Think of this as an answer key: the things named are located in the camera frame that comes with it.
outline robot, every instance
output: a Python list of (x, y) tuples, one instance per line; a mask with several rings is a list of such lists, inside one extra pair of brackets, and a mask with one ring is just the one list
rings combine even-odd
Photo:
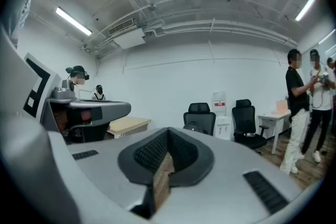
[[(93, 133), (130, 113), (130, 104), (78, 100), (67, 81), (30, 55), (20, 58), (3, 27), (0, 44), (0, 80), (6, 85), (0, 93), (1, 159), (21, 195), (48, 221), (284, 223), (319, 187), (317, 183), (302, 192), (249, 148), (176, 127), (67, 145), (53, 104), (91, 109), (90, 122), (71, 128)], [(15, 98), (8, 98), (13, 91)], [(175, 172), (169, 179), (170, 194), (157, 210), (153, 175), (167, 152)]]

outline shoe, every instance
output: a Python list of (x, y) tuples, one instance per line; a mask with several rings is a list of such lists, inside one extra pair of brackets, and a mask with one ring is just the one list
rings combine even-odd
[(292, 168), (291, 168), (291, 170), (290, 170), (290, 172), (291, 172), (292, 174), (297, 174), (297, 172), (298, 172), (298, 168), (297, 168), (295, 165), (293, 165)]
[(298, 155), (298, 159), (304, 159), (304, 155), (300, 152), (300, 154)]
[(312, 156), (315, 162), (319, 163), (321, 161), (320, 152), (314, 151)]

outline tube light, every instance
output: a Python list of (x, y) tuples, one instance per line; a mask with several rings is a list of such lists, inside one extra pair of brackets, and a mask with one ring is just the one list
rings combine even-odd
[(335, 47), (336, 47), (336, 44), (334, 46), (332, 46), (329, 50), (326, 50), (325, 54), (327, 54), (328, 52), (330, 52)]
[(308, 0), (303, 9), (300, 11), (298, 16), (296, 16), (295, 20), (299, 21), (302, 17), (306, 14), (306, 12), (310, 9), (311, 5), (314, 3), (315, 0)]
[(56, 13), (63, 17), (65, 20), (67, 20), (72, 25), (76, 26), (79, 30), (81, 30), (86, 35), (90, 36), (92, 34), (92, 31), (85, 28), (83, 25), (81, 25), (79, 22), (77, 22), (75, 19), (73, 19), (70, 15), (68, 15), (64, 10), (62, 10), (60, 7), (57, 8)]
[(330, 37), (334, 32), (335, 32), (336, 29), (334, 29), (333, 31), (330, 32), (330, 34), (328, 34), (324, 39), (322, 39), (319, 44), (321, 44), (322, 42), (324, 42), (328, 37)]

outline wooden table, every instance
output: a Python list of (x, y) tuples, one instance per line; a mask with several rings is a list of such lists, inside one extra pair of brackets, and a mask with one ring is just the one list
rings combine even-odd
[[(259, 125), (266, 125), (273, 129), (272, 133), (274, 136), (274, 141), (273, 141), (273, 147), (272, 147), (272, 152), (271, 152), (272, 154), (275, 153), (275, 149), (277, 147), (277, 142), (278, 142), (278, 136), (279, 136), (279, 133), (282, 131), (281, 127), (284, 124), (283, 123), (284, 121), (282, 120), (289, 116), (290, 116), (290, 110), (288, 110), (284, 114), (268, 113), (268, 114), (258, 115)], [(270, 121), (275, 121), (275, 126), (269, 126)]]
[(133, 117), (123, 117), (121, 119), (110, 122), (109, 133), (114, 135), (114, 138), (124, 137), (125, 135), (140, 133), (147, 130), (149, 119), (140, 119)]

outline chair headrest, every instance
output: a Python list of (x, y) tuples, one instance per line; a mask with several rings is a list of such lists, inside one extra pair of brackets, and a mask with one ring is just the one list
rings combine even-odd
[(247, 108), (251, 105), (252, 105), (252, 103), (248, 99), (242, 99), (242, 100), (237, 100), (236, 101), (236, 108)]
[(188, 109), (189, 113), (208, 113), (210, 112), (209, 105), (207, 103), (192, 103)]

